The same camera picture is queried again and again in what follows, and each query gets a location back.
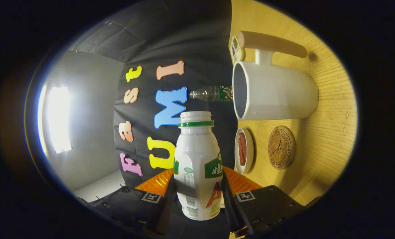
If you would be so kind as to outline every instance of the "wooden table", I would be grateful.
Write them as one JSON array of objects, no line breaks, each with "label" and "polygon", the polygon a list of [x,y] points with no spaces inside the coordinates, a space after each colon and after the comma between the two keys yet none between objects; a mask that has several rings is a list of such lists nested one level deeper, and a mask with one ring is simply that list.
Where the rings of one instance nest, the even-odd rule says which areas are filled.
[{"label": "wooden table", "polygon": [[[309,73],[319,88],[319,106],[307,119],[239,121],[255,144],[254,165],[245,174],[261,186],[276,185],[302,205],[322,195],[343,171],[357,132],[357,105],[349,76],[335,54],[316,35],[287,15],[251,0],[232,0],[230,41],[238,30],[260,32],[291,40],[308,50],[304,59],[274,53],[273,64]],[[255,50],[245,49],[244,61]],[[275,169],[268,156],[268,138],[278,125],[296,139],[292,164]]]}]

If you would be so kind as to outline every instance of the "blue letter m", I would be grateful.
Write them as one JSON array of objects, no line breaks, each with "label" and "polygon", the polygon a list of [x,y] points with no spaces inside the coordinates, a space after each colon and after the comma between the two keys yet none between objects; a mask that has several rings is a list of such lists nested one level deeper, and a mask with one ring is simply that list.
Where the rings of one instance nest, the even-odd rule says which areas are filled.
[{"label": "blue letter m", "polygon": [[173,116],[183,112],[185,107],[174,103],[174,101],[184,104],[187,101],[187,88],[183,86],[175,91],[159,90],[156,92],[156,102],[166,108],[154,116],[155,128],[159,128],[161,125],[178,125],[180,118]]}]

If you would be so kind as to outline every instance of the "white ceramic pitcher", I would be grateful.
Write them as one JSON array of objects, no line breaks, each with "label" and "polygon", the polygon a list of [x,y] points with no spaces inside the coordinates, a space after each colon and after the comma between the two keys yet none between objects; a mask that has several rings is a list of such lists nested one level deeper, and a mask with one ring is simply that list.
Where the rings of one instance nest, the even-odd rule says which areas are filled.
[{"label": "white ceramic pitcher", "polygon": [[240,47],[255,48],[255,62],[233,68],[234,110],[239,120],[308,118],[318,106],[319,89],[302,71],[272,65],[275,51],[305,58],[305,47],[255,32],[239,31]]}]

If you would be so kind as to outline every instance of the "white wall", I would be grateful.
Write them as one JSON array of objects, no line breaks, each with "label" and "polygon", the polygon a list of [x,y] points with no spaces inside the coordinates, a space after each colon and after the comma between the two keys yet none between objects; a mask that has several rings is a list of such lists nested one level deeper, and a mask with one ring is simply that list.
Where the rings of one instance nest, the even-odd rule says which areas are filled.
[{"label": "white wall", "polygon": [[74,191],[73,194],[90,202],[115,192],[121,187],[121,185],[125,186],[125,182],[120,170],[118,169],[106,177]]},{"label": "white wall", "polygon": [[104,56],[67,51],[47,75],[47,91],[52,87],[67,86],[70,95],[68,134],[72,149],[55,153],[49,139],[45,98],[43,132],[48,162],[71,191],[119,171],[114,146],[113,107],[123,66],[123,63]]}]

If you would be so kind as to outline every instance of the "wooden handle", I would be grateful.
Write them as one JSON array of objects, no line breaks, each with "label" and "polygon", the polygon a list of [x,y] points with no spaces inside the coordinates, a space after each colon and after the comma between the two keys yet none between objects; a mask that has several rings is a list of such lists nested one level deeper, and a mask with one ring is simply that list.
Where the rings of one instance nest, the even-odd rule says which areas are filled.
[{"label": "wooden handle", "polygon": [[243,48],[278,51],[300,58],[305,58],[308,55],[305,47],[283,38],[246,31],[238,31],[236,37],[240,47]]}]

